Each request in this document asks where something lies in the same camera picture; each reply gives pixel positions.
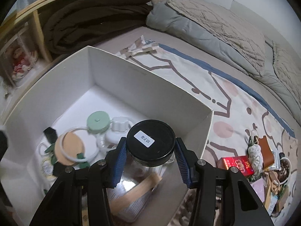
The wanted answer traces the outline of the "cartoon print blanket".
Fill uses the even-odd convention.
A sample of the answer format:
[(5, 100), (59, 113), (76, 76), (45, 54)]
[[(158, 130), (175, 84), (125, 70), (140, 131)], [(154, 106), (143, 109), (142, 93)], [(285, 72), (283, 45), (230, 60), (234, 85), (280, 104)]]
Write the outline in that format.
[(203, 60), (143, 37), (117, 54), (183, 88), (213, 110), (204, 152), (212, 162), (245, 155), (254, 132), (266, 138), (273, 151), (284, 153), (292, 169), (285, 183), (287, 200), (271, 218), (275, 225), (288, 222), (292, 204), (300, 198), (296, 190), (298, 141), (296, 132), (261, 95)]

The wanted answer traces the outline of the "wooden stick block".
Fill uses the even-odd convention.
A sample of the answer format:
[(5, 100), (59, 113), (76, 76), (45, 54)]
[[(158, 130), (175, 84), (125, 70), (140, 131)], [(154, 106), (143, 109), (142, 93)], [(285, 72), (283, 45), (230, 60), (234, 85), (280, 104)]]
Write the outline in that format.
[(162, 177), (160, 175), (157, 173), (151, 173), (136, 187), (110, 202), (111, 214), (117, 215), (120, 211), (127, 208), (131, 203), (137, 201), (152, 188), (155, 188), (161, 180)]

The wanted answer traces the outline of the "black lid glass jar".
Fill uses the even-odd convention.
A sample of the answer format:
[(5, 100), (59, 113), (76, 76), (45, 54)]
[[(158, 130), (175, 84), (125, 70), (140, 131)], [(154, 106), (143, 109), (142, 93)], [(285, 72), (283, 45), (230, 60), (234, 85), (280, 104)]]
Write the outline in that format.
[[(147, 119), (131, 127), (125, 138), (127, 159), (124, 170), (116, 187), (108, 189), (109, 203), (136, 187), (151, 173), (162, 177), (167, 164), (174, 161), (175, 141), (172, 128), (160, 120)], [(113, 216), (123, 223), (135, 222), (157, 186)]]

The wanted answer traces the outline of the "beige pillow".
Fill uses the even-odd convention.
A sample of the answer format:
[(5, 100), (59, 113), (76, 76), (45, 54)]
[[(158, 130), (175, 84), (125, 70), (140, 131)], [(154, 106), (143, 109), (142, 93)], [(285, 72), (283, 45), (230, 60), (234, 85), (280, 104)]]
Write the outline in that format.
[(167, 5), (230, 45), (258, 73), (264, 68), (264, 34), (246, 19), (205, 0), (167, 0)]
[(288, 51), (280, 44), (273, 42), (273, 52), (275, 74), (300, 107), (300, 70)]

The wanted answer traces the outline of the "right beige pillow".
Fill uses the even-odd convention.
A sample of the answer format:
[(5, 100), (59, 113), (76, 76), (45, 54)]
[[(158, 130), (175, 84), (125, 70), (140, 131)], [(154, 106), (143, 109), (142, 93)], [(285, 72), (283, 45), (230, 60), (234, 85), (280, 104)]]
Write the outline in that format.
[(300, 107), (300, 70), (288, 51), (280, 44), (273, 42), (273, 52), (275, 74)]

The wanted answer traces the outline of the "wooden shelf unit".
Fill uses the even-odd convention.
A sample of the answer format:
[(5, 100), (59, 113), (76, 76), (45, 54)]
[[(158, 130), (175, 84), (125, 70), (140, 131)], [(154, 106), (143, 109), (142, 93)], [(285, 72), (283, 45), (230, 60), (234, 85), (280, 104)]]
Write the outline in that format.
[[(57, 10), (77, 0), (37, 0), (13, 12), (1, 25), (1, 123), (4, 124), (25, 93), (57, 62), (69, 54), (51, 53), (44, 43), (43, 28)], [(13, 57), (16, 48), (26, 54), (37, 51), (32, 69), (19, 81), (13, 81)]]

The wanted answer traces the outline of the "left beige pillow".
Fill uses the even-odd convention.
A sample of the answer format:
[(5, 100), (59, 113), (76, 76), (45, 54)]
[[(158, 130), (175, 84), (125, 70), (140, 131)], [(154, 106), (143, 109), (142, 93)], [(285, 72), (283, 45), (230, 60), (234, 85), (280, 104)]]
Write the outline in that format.
[(167, 5), (230, 45), (258, 73), (264, 68), (264, 34), (246, 19), (205, 0), (167, 0)]

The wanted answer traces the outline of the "brown leather wallet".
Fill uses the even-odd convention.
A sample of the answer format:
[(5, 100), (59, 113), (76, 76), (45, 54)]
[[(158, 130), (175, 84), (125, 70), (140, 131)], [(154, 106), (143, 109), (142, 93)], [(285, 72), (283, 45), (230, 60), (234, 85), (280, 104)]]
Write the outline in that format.
[(263, 157), (263, 169), (266, 169), (274, 164), (274, 155), (265, 135), (258, 139), (258, 145), (261, 148), (261, 154)]

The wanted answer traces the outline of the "red brown carton box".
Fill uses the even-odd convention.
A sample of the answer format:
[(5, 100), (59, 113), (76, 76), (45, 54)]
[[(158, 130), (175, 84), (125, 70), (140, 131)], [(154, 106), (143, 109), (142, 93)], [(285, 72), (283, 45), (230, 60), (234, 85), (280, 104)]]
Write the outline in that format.
[(217, 167), (226, 170), (230, 167), (237, 167), (245, 177), (254, 175), (248, 156), (220, 158), (217, 162)]

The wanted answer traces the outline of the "dark brown folded blanket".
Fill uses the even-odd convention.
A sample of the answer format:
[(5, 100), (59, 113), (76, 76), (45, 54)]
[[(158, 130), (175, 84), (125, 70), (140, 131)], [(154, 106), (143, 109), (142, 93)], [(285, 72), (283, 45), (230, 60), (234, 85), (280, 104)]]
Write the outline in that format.
[(151, 0), (77, 0), (48, 19), (43, 28), (47, 49), (57, 55), (145, 25)]

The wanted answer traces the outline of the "green round lid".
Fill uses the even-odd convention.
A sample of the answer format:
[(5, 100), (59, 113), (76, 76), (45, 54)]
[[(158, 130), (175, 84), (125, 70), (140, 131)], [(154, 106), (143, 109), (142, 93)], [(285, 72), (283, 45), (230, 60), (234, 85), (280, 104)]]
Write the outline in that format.
[(105, 111), (96, 111), (87, 118), (87, 128), (93, 134), (103, 133), (110, 127), (110, 117)]

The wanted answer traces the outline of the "red dressed doll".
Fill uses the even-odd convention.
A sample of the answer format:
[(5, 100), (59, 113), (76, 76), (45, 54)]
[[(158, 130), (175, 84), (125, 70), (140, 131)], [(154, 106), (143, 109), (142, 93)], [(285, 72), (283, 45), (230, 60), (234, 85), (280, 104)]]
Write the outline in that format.
[(13, 57), (13, 81), (22, 79), (33, 67), (38, 59), (38, 52), (32, 51), (26, 54), (22, 47), (18, 47), (12, 54)]

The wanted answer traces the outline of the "purple card booklet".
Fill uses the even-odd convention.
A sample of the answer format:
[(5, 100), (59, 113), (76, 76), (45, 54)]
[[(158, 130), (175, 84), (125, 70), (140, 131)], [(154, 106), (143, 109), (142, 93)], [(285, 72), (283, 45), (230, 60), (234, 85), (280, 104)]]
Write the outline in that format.
[(265, 191), (267, 186), (266, 181), (263, 178), (260, 178), (255, 182), (251, 183), (251, 186), (256, 192), (256, 194), (258, 195), (261, 202), (265, 202), (265, 197), (266, 197)]

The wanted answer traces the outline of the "grey duvet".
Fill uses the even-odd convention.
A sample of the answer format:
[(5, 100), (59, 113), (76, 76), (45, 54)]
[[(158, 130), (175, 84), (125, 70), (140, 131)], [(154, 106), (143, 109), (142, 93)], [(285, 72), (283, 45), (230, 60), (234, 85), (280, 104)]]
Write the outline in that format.
[(173, 10), (167, 5), (167, 0), (151, 0), (151, 3), (153, 9), (146, 19), (148, 27), (180, 38), (250, 76), (274, 94), (293, 118), (297, 122), (300, 122), (300, 107), (275, 74), (273, 67), (273, 42), (280, 44), (288, 51), (299, 70), (300, 58), (290, 48), (288, 42), (265, 20), (254, 13), (249, 16), (243, 16), (242, 13), (232, 11), (234, 14), (256, 26), (264, 34), (265, 64), (261, 72), (258, 73), (239, 52), (219, 40), (199, 24)]

